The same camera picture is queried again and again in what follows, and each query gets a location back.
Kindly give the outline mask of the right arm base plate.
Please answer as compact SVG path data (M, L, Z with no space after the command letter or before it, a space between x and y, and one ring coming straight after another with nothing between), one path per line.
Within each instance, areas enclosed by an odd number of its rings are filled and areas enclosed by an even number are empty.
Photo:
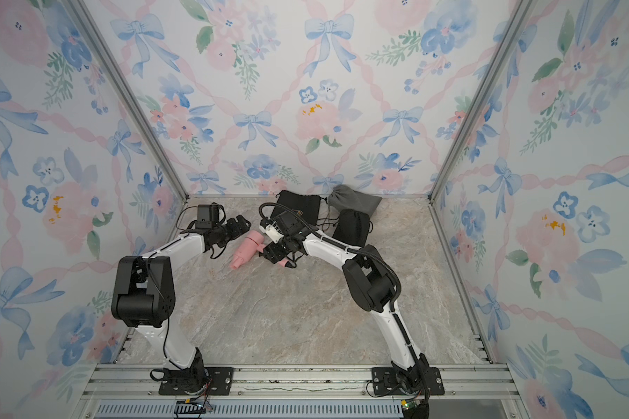
M372 396L443 396L445 388L438 368L413 368L409 372L393 367L375 367L370 370L366 392Z

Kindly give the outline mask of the pink hair dryer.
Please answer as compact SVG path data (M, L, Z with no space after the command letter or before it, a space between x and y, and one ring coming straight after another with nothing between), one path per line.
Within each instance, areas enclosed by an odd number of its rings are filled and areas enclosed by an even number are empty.
M230 268L232 270L238 270L242 265L250 262L254 256L259 254L263 256L266 253L267 245L265 244L265 237L262 233L251 230L248 232L242 243L232 255Z

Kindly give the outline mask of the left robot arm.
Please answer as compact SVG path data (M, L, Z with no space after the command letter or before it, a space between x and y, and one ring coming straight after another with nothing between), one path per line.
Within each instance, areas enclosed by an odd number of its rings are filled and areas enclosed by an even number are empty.
M224 251L230 242L248 233L251 226L241 215L229 218L220 204L199 205L197 218L171 242L119 261L111 314L134 328L164 358L160 368L150 371L150 379L160 384L160 394L198 396L212 384L200 349L173 318L174 273L208 251Z

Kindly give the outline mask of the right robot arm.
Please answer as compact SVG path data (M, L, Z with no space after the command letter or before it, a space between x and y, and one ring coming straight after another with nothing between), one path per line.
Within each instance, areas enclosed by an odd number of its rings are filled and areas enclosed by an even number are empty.
M427 381L430 364L415 345L398 307L402 292L400 279L377 249L330 237L287 207L260 217L260 228L271 241L266 258L276 263L279 256L299 252L339 269L351 298L376 321L402 390L409 395L431 396Z

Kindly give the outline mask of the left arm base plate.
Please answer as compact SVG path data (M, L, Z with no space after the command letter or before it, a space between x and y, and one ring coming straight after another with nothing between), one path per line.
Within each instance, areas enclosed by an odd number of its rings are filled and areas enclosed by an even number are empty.
M150 378L160 384L159 396L229 396L234 369L231 367L207 367L167 369L154 368Z

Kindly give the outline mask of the grey drawstring pouch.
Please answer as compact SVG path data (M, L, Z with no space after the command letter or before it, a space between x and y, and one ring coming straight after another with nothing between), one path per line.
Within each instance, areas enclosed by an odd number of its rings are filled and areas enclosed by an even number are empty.
M327 197L327 203L339 212L352 210L368 216L372 216L376 212L381 202L382 197L353 190L353 188L344 184L335 186Z

